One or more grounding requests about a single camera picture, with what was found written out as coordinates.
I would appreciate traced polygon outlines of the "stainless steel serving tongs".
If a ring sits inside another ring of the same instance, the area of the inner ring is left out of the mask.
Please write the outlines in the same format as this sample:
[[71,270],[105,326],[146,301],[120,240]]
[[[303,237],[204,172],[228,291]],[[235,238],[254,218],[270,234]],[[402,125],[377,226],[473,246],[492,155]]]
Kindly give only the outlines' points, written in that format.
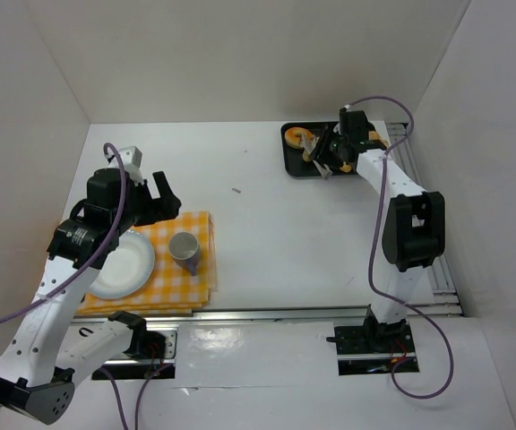
[[[310,143],[310,144],[316,143],[317,144],[317,141],[318,141],[318,139],[316,137],[314,137],[312,140],[303,140],[301,142],[301,148],[304,150],[304,144],[308,144],[308,143]],[[329,167],[327,165],[325,165],[325,164],[320,164],[317,161],[317,159],[314,159],[310,163],[314,164],[314,166],[316,167],[317,171],[319,172],[320,176],[323,179],[328,179],[332,175],[332,172],[329,169]]]

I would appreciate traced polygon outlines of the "oval bread roll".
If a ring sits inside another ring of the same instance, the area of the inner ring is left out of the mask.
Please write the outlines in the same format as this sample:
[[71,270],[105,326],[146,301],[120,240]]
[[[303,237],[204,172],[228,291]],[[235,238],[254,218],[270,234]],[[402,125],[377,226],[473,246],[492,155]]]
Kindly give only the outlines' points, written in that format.
[[317,147],[316,143],[304,144],[304,150],[303,150],[303,153],[302,153],[302,158],[303,158],[304,162],[312,162],[315,159],[315,157],[316,157],[316,155],[315,155],[316,147]]

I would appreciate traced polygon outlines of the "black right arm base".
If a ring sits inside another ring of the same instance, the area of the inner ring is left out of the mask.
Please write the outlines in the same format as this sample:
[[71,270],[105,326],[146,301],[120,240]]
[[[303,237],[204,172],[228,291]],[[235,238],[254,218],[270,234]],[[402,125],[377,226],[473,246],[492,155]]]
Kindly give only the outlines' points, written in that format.
[[416,347],[410,327],[389,337],[372,339],[362,326],[335,326],[326,341],[336,348],[340,376],[418,373]]

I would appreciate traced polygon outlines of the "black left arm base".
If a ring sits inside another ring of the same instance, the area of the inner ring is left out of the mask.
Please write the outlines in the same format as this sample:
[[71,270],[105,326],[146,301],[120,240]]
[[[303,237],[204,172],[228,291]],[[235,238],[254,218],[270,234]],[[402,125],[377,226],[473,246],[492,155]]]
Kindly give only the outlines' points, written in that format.
[[170,380],[176,376],[177,330],[165,328],[159,331],[161,340],[151,340],[138,357],[124,353],[114,356],[102,367],[116,381],[140,381],[152,376],[155,380]]

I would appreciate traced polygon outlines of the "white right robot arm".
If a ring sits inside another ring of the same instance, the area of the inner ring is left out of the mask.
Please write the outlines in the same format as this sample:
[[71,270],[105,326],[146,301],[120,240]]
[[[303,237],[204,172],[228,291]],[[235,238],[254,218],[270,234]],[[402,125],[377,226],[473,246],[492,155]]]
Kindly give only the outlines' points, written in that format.
[[445,249],[445,200],[428,192],[391,157],[392,146],[375,136],[366,114],[351,105],[321,138],[321,154],[356,172],[379,194],[368,281],[375,299],[368,306],[360,337],[380,350],[400,340],[409,301],[426,269]]

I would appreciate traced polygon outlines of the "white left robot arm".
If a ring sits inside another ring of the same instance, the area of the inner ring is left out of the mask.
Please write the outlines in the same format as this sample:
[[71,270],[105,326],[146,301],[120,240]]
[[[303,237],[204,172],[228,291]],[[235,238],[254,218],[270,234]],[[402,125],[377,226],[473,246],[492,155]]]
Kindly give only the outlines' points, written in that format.
[[74,314],[120,236],[130,228],[177,217],[181,202],[165,174],[159,171],[153,178],[157,198],[146,181],[133,180],[117,168],[102,168],[88,180],[85,198],[56,228],[33,302],[0,356],[0,406],[52,425],[70,406],[75,388],[108,360],[118,355],[163,358],[164,335],[125,311],[111,314],[74,346],[62,346]]

